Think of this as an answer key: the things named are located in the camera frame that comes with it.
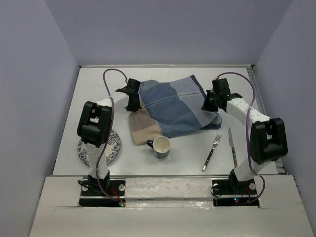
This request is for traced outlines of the steel table knife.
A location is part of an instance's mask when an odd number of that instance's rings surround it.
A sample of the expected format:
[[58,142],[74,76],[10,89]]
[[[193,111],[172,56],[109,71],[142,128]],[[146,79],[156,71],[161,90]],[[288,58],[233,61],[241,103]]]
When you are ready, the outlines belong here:
[[236,157],[236,151],[235,151],[235,146],[232,138],[232,131],[231,128],[229,127],[228,129],[228,138],[229,138],[229,144],[232,150],[232,156],[233,156],[233,162],[234,162],[234,167],[237,167],[237,157]]

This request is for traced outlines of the steel fork patterned handle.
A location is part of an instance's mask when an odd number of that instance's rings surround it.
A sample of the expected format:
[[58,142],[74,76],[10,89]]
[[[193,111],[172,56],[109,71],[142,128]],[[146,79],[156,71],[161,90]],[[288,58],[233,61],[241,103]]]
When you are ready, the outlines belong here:
[[205,172],[205,170],[206,170],[206,168],[207,168],[207,166],[208,166],[208,163],[209,163],[209,161],[210,161],[210,158],[211,158],[211,156],[213,155],[213,153],[214,153],[214,150],[216,149],[216,147],[218,146],[218,144],[219,144],[219,142],[220,142],[220,140],[221,140],[221,137],[222,137],[222,135],[220,135],[220,134],[217,134],[216,135],[216,137],[215,137],[215,139],[214,139],[214,141],[213,141],[213,143],[212,143],[212,148],[211,148],[211,151],[210,151],[210,153],[209,153],[209,155],[208,155],[208,157],[207,157],[207,159],[206,159],[206,161],[205,161],[205,163],[204,163],[204,165],[203,165],[203,167],[202,167],[202,172]]

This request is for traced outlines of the blue beige checked cloth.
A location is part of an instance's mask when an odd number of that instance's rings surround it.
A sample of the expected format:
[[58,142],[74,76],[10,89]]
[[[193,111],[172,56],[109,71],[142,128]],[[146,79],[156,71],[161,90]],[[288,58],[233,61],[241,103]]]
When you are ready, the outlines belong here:
[[141,86],[141,108],[129,115],[136,145],[159,136],[175,138],[199,130],[219,129],[222,125],[217,112],[201,109],[206,93],[195,75],[172,82],[147,80]]

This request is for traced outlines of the blue floral plate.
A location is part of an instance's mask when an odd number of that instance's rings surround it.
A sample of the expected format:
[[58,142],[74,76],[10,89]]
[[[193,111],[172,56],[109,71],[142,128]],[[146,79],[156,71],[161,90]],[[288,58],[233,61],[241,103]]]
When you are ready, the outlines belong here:
[[[112,129],[107,147],[102,155],[102,160],[105,160],[107,165],[113,162],[119,155],[121,149],[121,140],[116,131]],[[88,161],[88,152],[86,149],[86,145],[82,140],[79,140],[77,147],[78,157],[82,163],[89,166]]]

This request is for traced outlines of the dark green mug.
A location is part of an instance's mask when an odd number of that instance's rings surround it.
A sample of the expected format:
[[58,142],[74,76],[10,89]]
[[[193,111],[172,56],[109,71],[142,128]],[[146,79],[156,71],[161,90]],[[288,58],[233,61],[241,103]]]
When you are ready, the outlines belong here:
[[165,136],[159,136],[154,140],[147,140],[146,144],[154,150],[159,159],[166,158],[171,150],[171,142]]

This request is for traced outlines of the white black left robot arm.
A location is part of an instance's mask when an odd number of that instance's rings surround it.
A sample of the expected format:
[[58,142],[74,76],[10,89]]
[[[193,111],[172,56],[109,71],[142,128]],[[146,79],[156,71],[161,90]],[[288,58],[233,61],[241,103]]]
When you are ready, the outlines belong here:
[[106,195],[110,187],[110,171],[102,155],[110,139],[114,114],[126,109],[136,112],[140,109],[139,91],[142,82],[128,79],[127,85],[117,89],[109,97],[98,102],[85,102],[79,119],[77,135],[85,144],[90,171],[83,183],[98,195]]

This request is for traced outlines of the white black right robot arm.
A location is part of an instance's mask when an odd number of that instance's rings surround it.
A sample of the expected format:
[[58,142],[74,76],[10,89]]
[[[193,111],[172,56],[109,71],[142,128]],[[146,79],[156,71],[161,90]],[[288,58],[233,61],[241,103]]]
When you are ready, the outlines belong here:
[[288,153],[284,121],[266,116],[248,104],[238,93],[231,93],[227,79],[212,81],[202,110],[222,109],[246,128],[247,157],[229,174],[228,179],[213,182],[215,197],[243,195],[254,186],[253,178],[273,161]]

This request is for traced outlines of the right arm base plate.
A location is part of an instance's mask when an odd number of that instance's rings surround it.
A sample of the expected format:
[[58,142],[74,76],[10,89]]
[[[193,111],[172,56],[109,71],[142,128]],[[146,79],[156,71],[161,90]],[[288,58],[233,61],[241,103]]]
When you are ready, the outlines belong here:
[[241,186],[232,188],[228,179],[213,179],[210,192],[213,195],[214,207],[257,206],[257,190],[254,179]]

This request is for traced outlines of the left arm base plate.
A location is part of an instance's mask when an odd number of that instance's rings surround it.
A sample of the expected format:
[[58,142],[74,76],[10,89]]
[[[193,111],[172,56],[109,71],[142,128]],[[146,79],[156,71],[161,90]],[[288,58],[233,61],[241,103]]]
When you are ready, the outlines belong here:
[[97,182],[86,178],[78,180],[81,186],[79,206],[81,207],[125,207],[125,180],[111,180],[108,188],[100,189]]

